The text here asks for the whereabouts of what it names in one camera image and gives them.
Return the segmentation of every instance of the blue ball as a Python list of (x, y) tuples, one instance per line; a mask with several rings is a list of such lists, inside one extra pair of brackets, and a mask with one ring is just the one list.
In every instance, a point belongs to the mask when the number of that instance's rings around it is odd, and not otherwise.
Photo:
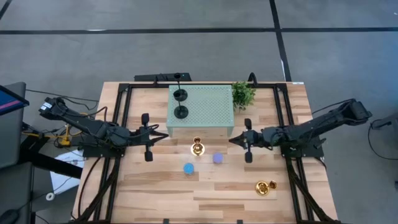
[(184, 173), (186, 173), (186, 174), (193, 174), (193, 164), (192, 163), (186, 163), (185, 165), (184, 165)]
[(213, 154), (213, 162), (220, 164), (223, 162), (223, 155), (219, 152)]

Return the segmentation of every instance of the green perforated box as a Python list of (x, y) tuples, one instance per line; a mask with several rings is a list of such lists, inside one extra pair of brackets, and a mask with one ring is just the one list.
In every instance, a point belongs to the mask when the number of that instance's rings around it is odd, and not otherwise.
[(234, 128), (231, 85), (181, 85), (181, 89), (188, 93), (188, 98), (180, 103), (188, 108), (189, 113), (184, 119), (174, 116), (178, 101), (173, 93), (178, 90), (178, 85), (170, 85), (166, 122), (170, 136), (174, 128), (181, 128), (185, 133), (221, 128), (226, 130), (227, 136), (231, 135)]

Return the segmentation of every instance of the potted plant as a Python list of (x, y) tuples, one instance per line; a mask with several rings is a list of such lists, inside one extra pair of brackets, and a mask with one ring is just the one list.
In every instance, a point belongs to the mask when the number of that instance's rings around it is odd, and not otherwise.
[(246, 82), (236, 82), (232, 84), (232, 97), (234, 110), (246, 110), (246, 107), (253, 105), (256, 89), (250, 88)]

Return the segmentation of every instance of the wooden tabletop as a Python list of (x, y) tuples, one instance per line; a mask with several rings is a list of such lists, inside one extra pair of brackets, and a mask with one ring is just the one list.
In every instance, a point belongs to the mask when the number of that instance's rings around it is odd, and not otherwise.
[[(108, 107), (111, 120), (119, 82), (104, 83), (98, 108)], [(287, 83), (295, 124), (312, 118), (307, 93), (303, 84)], [(132, 91), (127, 128), (141, 125), (141, 114), (149, 113), (149, 124), (159, 124), (157, 131), (166, 133), (168, 88), (135, 88)], [(124, 99), (119, 114), (123, 113)], [(287, 121), (283, 96), (280, 103)], [(268, 126), (278, 126), (272, 89), (259, 88), (254, 105), (246, 111), (235, 112), (235, 128), (231, 136), (244, 131), (244, 119), (252, 120), (252, 128), (259, 131)], [(253, 163), (244, 161), (244, 150), (225, 139), (203, 138), (204, 155), (195, 157), (190, 152), (191, 140), (166, 138), (153, 148), (154, 161), (145, 162), (145, 147), (129, 147), (121, 160), (118, 187), (114, 201), (112, 223), (161, 223), (169, 218), (171, 223), (295, 223), (289, 179), (280, 149), (270, 151), (253, 148)], [(212, 155), (224, 155), (222, 164), (214, 164)], [(95, 158), (85, 162), (81, 184), (75, 200), (73, 215), (77, 216), (77, 203), (81, 186)], [(98, 192), (101, 159), (87, 181), (82, 200), (86, 208)], [(185, 175), (183, 165), (195, 166), (193, 175)], [(319, 206), (330, 217), (337, 219), (325, 168), (313, 158), (303, 158), (308, 188)], [(265, 196), (254, 190), (255, 184), (264, 180), (277, 182), (277, 189)], [(306, 219), (303, 197), (299, 193), (302, 216)], [(104, 196), (101, 218), (106, 213), (108, 194)]]

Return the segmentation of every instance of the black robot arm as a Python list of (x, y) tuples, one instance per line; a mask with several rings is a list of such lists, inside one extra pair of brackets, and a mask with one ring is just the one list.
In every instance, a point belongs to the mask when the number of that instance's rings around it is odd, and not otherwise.
[[(146, 146), (146, 161), (153, 160), (150, 147), (157, 141), (169, 136), (155, 131), (159, 127), (158, 124), (148, 126), (149, 115), (147, 113), (141, 116), (142, 126), (135, 131), (130, 131), (127, 128), (120, 127), (118, 124), (95, 120), (71, 110), (61, 97), (46, 98), (39, 112), (46, 119), (60, 120), (70, 124), (84, 134), (94, 138), (97, 145), (106, 146), (110, 150), (118, 147)], [(150, 135), (160, 137), (151, 139)]]
[[(245, 119), (246, 131), (229, 141), (248, 149), (245, 155), (246, 162), (251, 162), (250, 147), (252, 146), (266, 147), (272, 150), (273, 146), (288, 144), (294, 150), (298, 147), (305, 147), (315, 137), (343, 124), (350, 126), (363, 124), (371, 116), (372, 114), (366, 110), (361, 102), (350, 100), (306, 123), (264, 128), (260, 133), (251, 129), (250, 119)], [(317, 146), (319, 147), (323, 142), (324, 140), (319, 141)]]

